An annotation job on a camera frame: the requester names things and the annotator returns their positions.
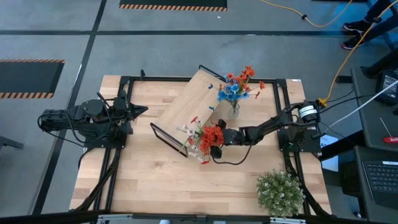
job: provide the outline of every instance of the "wooden table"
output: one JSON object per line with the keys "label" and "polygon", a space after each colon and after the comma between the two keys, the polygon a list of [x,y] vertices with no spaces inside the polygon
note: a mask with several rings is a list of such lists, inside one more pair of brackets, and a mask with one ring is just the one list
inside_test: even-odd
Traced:
{"label": "wooden table", "polygon": [[[115,97],[120,76],[104,76],[101,94]],[[112,212],[167,213],[207,215],[267,215],[256,198],[258,175],[272,169],[284,170],[276,132],[268,134],[239,166],[211,162],[201,165],[195,158],[185,158],[157,139],[151,122],[165,111],[183,90],[186,82],[135,81],[131,102],[149,109],[132,123],[134,134],[128,136],[122,150],[112,201]],[[291,103],[305,99],[300,80],[287,80]],[[221,102],[210,120],[223,118],[227,128],[256,126],[275,116],[275,99],[271,85],[260,97],[242,100],[240,115],[228,119],[229,105]],[[248,147],[225,147],[224,161],[240,161]],[[76,208],[97,184],[104,149],[95,149],[82,160],[70,208]],[[322,208],[331,212],[321,164],[312,154],[301,153],[305,183]],[[105,186],[100,208],[104,208]]]}

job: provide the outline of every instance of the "concrete floor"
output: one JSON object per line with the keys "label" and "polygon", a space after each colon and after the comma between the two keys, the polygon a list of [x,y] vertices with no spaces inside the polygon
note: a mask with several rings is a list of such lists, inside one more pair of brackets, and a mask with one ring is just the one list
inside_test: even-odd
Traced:
{"label": "concrete floor", "polygon": [[[3,0],[0,31],[91,30],[100,3],[100,0]],[[308,14],[318,24],[330,21],[345,6],[340,2],[311,0],[278,3]],[[343,22],[362,19],[368,10],[365,3],[353,4],[334,24],[318,29],[294,12],[275,9],[257,0],[228,0],[228,7],[228,12],[134,11],[118,9],[117,0],[108,0],[99,30],[338,31]],[[396,37],[390,33],[392,42],[395,43]],[[52,99],[0,100],[0,135],[25,143],[22,151],[8,147],[0,151],[0,217],[26,215],[32,210],[53,144],[53,137],[39,131],[36,118],[44,109],[66,106],[88,38],[88,35],[0,35],[0,58],[66,60]],[[96,98],[103,75],[138,75],[144,69],[148,76],[190,77],[199,64],[218,73],[238,73],[243,65],[250,64],[259,77],[299,78],[307,99],[316,100],[327,95],[338,67],[349,53],[340,48],[346,39],[302,35],[97,35],[76,104]],[[349,75],[351,67],[371,65],[389,51],[384,39],[377,38],[358,49],[341,74]],[[332,98],[350,90],[351,85],[336,84]],[[355,101],[345,103],[322,114],[322,120],[331,124],[355,107]],[[333,129],[342,135],[361,129],[358,114]],[[68,133],[67,138],[72,139],[72,135]],[[68,210],[80,155],[80,148],[63,143],[44,213]],[[343,195],[338,186],[327,185],[327,189],[333,214],[354,218],[352,212],[358,209],[358,204]]]}

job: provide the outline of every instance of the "person's foot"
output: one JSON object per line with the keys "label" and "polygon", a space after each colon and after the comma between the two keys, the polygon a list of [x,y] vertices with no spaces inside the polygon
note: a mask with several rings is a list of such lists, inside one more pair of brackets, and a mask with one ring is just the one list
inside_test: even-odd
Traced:
{"label": "person's foot", "polygon": [[343,27],[346,30],[357,31],[357,32],[365,32],[371,26],[370,23],[367,23],[363,20],[357,22],[346,22],[344,23]]}
{"label": "person's foot", "polygon": [[[351,38],[350,40],[347,40],[347,41],[344,41],[342,44],[341,44],[341,47],[342,48],[344,48],[344,49],[348,49],[348,50],[351,50],[351,49],[353,49],[354,47],[355,47],[355,45],[361,40],[361,34],[358,34],[358,35],[356,35],[355,37],[353,37],[353,38]],[[362,45],[364,45],[365,44],[365,42],[364,41],[361,41],[361,43],[358,45],[358,47],[360,47],[360,46],[362,46]]]}

